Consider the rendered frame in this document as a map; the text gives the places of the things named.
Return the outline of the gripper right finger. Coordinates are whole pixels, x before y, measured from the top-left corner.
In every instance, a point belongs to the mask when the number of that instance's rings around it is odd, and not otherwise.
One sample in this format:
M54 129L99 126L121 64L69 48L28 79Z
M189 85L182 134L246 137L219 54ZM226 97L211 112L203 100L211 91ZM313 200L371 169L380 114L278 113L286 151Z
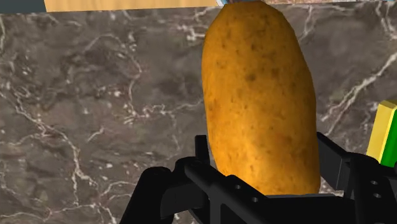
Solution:
M354 201L356 224L397 224L397 165L345 151L317 132L320 173L334 189Z

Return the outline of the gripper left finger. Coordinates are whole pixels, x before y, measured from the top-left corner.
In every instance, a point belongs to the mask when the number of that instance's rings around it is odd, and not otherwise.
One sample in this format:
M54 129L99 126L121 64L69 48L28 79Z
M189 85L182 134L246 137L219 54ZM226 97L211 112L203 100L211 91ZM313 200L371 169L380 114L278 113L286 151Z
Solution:
M120 224L172 224L189 211L199 224L267 224L261 214L264 195L236 176L210 165L205 135L195 137L195 156L180 158L174 170L143 171Z

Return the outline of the brown potato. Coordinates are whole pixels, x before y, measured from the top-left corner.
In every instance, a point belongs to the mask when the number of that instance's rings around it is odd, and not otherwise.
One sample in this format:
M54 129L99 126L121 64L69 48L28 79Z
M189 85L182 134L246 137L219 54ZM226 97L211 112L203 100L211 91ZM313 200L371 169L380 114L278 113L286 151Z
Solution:
M319 191L314 85L279 10L224 5L205 34L202 86L219 172L265 195Z

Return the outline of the yellow and green box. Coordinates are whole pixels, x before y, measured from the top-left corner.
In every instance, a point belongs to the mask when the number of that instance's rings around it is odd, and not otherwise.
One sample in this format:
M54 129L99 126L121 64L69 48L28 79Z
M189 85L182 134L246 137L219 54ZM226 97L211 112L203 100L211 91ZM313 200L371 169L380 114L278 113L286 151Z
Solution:
M397 100L379 103L366 154L387 167L397 162Z

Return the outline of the light wooden board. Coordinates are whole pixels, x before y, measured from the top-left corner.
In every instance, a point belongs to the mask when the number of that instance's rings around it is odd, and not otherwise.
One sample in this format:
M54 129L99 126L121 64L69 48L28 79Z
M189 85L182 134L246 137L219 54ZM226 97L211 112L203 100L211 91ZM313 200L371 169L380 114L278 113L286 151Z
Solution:
M217 6L217 0L44 0L47 12Z

